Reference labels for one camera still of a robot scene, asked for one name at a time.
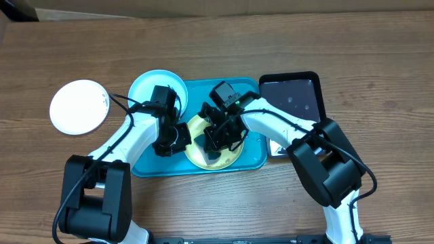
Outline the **yellow plate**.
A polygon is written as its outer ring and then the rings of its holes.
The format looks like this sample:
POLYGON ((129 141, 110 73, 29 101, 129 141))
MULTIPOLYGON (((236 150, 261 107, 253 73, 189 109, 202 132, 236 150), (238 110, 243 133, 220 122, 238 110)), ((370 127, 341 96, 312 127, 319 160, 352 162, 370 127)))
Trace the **yellow plate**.
POLYGON ((187 123, 192 143, 186 146, 185 155, 194 165, 202 169, 224 169, 225 167, 232 165, 239 158, 243 149, 243 144, 233 152, 229 149, 224 149, 220 151, 220 156, 216 159, 208 159, 208 154, 204 151, 203 147, 194 141, 194 139, 198 136, 203 136, 203 130, 209 125, 210 123, 205 119, 202 119, 199 115, 195 115, 187 123))

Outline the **light blue plate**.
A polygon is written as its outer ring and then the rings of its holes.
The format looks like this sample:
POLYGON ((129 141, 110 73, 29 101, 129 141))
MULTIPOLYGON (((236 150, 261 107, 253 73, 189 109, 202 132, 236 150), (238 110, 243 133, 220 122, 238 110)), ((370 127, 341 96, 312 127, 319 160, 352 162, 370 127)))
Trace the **light blue plate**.
POLYGON ((157 69, 143 73, 132 83, 127 96, 137 102, 149 101, 157 85, 170 87, 176 92, 179 100, 175 107, 180 108, 182 117, 188 103, 188 91, 184 81, 171 71, 157 69))

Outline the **white plate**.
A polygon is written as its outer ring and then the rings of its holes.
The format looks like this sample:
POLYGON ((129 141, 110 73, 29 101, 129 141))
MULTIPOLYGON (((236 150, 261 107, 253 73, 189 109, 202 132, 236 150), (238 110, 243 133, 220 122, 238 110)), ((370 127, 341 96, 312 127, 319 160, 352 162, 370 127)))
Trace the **white plate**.
POLYGON ((96 129, 108 115, 110 98, 103 86, 87 79, 67 83, 50 103, 53 126, 68 135, 81 135, 96 129))

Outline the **green sponge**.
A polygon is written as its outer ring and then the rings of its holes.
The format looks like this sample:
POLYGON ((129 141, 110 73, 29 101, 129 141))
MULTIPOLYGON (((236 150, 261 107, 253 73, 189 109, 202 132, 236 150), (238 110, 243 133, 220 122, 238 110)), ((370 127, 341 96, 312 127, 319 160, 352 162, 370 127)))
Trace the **green sponge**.
POLYGON ((205 134, 200 134, 194 139, 198 145, 207 165, 214 164, 221 156, 221 153, 210 148, 209 137, 205 134))

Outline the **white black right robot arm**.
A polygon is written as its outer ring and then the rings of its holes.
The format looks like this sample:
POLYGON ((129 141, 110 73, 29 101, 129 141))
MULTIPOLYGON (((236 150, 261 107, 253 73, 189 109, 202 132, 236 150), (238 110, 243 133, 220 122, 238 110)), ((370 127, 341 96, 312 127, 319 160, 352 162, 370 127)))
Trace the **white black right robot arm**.
POLYGON ((198 113, 210 123, 198 141, 207 153, 234 149, 243 131, 276 141, 285 147, 304 189, 323 207, 328 242, 361 242, 357 202, 363 198, 361 179, 369 169, 335 121, 295 117, 252 91, 211 96, 215 105, 203 103, 198 113))

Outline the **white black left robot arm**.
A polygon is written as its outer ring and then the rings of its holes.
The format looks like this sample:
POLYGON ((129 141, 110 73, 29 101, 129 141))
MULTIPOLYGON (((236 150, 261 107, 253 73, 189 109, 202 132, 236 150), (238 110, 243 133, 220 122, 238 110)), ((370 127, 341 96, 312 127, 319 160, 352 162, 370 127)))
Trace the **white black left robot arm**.
POLYGON ((171 157, 190 144, 182 106, 143 102, 126 110, 125 122, 88 156, 71 156, 52 238, 63 232, 90 243, 148 243, 149 232, 132 220, 130 171, 149 147, 171 157))

